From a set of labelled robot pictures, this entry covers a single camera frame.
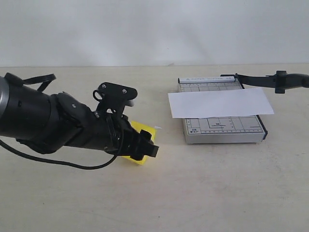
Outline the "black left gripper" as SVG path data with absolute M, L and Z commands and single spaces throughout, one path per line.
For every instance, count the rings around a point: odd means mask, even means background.
M 95 111 L 87 123 L 65 146 L 126 155 L 136 161 L 157 156 L 159 146 L 154 145 L 152 134 L 146 130 L 135 132 L 126 115 Z

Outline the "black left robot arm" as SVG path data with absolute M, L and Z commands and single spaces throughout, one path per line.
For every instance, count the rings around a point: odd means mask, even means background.
M 142 160 L 159 150 L 150 132 L 136 130 L 124 114 L 137 97 L 132 87 L 104 82 L 93 91 L 95 110 L 66 92 L 45 94 L 53 74 L 22 79 L 6 73 L 0 79 L 0 133 L 40 154 L 64 146 L 101 150 Z

